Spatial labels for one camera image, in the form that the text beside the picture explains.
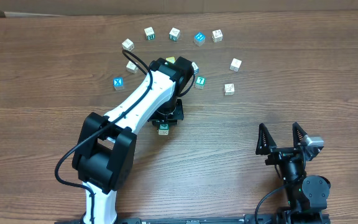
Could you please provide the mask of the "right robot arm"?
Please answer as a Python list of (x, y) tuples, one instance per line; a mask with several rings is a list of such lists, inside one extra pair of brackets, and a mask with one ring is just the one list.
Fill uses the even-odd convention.
[[(331, 188), (330, 181), (320, 175), (308, 175), (306, 163), (312, 161), (323, 149), (321, 136), (309, 135), (297, 123), (292, 124), (293, 146), (278, 147), (266, 125), (259, 124), (259, 135), (255, 153), (267, 156), (265, 164), (274, 166), (283, 185), (265, 195), (257, 204), (254, 222), (261, 223), (329, 223), (327, 199)], [(288, 206), (280, 207), (267, 218), (259, 215), (263, 202), (270, 196), (284, 190)]]

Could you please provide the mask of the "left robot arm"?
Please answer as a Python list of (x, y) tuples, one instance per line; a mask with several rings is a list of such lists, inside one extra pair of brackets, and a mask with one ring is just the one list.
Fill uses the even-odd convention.
[(152, 61), (144, 81), (117, 108), (89, 114), (82, 125), (72, 167), (86, 187), (86, 211), (80, 223), (114, 223), (117, 190), (133, 165), (137, 135), (143, 125), (170, 127), (183, 120), (181, 97), (195, 79), (193, 63), (178, 57)]

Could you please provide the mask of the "green 4 wooden block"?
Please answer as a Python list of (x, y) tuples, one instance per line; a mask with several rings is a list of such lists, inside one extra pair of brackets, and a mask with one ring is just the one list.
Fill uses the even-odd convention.
[(161, 136), (167, 136), (169, 134), (169, 125), (168, 124), (161, 124), (158, 127), (158, 134)]

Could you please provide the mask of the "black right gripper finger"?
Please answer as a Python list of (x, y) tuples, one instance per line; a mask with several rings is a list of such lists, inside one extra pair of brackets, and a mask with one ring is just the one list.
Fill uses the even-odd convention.
[(270, 135), (266, 125), (264, 123), (259, 124), (259, 135), (257, 146), (255, 150), (256, 155), (269, 155), (276, 150), (277, 145)]
[(292, 133), (294, 147), (306, 145), (306, 138), (308, 137), (308, 134), (297, 122), (292, 124)]

